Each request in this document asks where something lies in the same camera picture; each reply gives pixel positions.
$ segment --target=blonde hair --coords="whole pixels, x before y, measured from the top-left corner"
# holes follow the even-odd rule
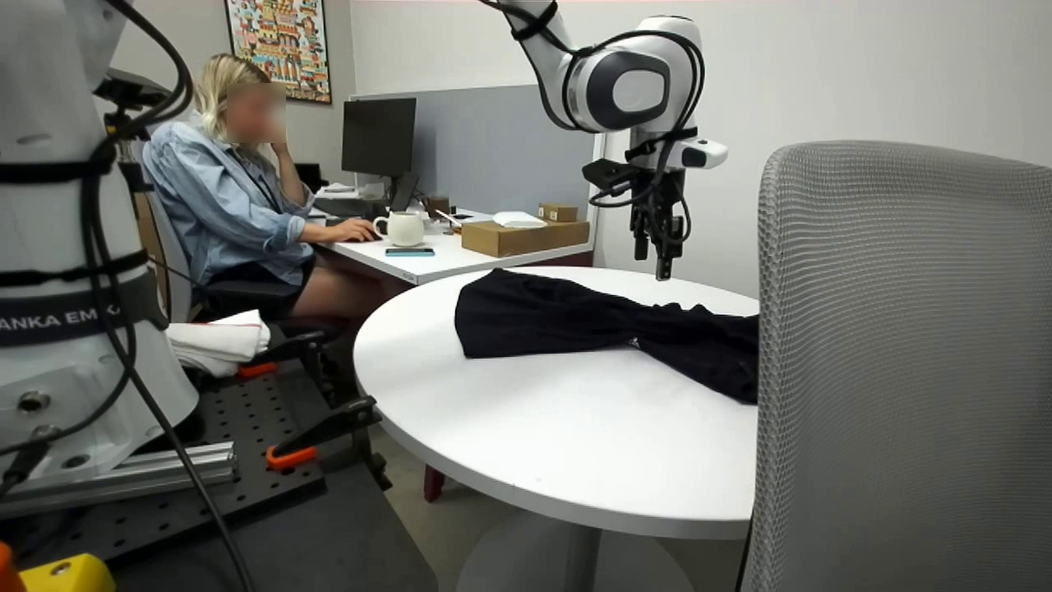
[[[220,137],[223,126],[223,85],[229,78],[269,78],[257,61],[218,54],[207,58],[203,72],[197,77],[197,96],[194,105],[200,112],[200,126],[207,136]]]

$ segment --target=woman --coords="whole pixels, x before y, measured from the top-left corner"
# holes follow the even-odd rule
[[[376,239],[368,219],[310,223],[310,190],[287,142],[250,145],[223,137],[223,85],[266,78],[248,58],[214,56],[197,83],[197,122],[154,129],[141,150],[143,174],[180,236],[194,282],[282,282],[292,318],[368,316],[368,282],[338,270],[318,244]]]

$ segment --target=white round table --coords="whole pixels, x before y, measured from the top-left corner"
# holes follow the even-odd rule
[[[758,312],[756,300],[725,290],[626,270],[515,274],[561,276],[639,301]],[[492,532],[466,563],[459,589],[639,589],[630,573],[650,578],[644,589],[683,589],[677,577],[655,577],[669,563],[661,552],[605,559],[612,548],[599,532],[740,539],[752,513],[756,407],[635,349],[463,358],[452,307],[459,287],[479,276],[402,294],[354,339],[359,380],[411,454],[486,498],[559,519],[548,528]]]

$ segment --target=light blue shirt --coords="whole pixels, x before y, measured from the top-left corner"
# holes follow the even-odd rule
[[[258,264],[276,278],[302,287],[302,264],[311,255],[299,244],[310,201],[292,206],[266,158],[223,148],[186,122],[165,122],[143,145],[141,167],[189,261],[194,282]]]

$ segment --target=poster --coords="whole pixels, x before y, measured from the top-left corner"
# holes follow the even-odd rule
[[[287,78],[289,102],[333,105],[326,0],[223,0],[229,48]]]

